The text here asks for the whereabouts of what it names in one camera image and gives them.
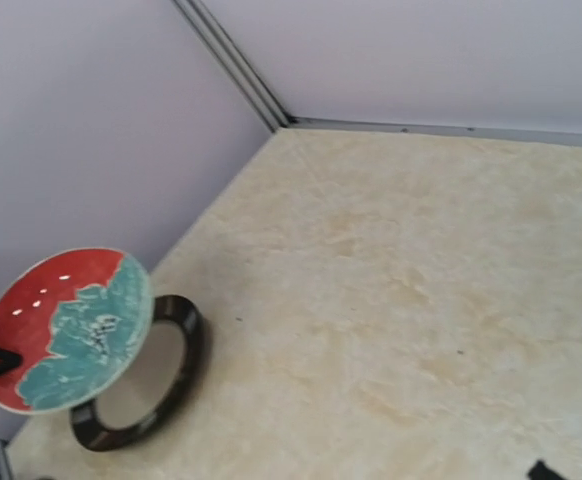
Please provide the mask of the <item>black striped rim plate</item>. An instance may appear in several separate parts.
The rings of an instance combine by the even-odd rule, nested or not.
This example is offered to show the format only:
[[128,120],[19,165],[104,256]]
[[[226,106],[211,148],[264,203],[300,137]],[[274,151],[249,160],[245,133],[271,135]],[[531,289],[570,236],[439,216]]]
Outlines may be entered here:
[[149,334],[128,369],[93,399],[71,409],[77,442],[92,452],[138,443],[175,414],[205,367],[210,334],[187,298],[155,300]]

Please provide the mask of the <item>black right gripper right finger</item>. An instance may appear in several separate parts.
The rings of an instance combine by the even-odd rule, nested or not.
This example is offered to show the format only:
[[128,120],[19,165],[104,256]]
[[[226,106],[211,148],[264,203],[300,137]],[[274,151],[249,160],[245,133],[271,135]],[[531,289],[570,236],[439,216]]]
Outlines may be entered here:
[[561,475],[538,460],[528,471],[529,480],[561,480]]

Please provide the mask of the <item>red and teal plate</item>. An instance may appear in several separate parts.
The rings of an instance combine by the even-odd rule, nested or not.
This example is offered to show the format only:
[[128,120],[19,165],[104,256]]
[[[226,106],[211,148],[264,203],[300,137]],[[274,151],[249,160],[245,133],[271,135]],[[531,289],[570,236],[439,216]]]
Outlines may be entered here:
[[0,349],[21,358],[0,375],[0,407],[37,415],[95,397],[138,355],[153,307],[149,273],[125,252],[81,248],[38,262],[0,298]]

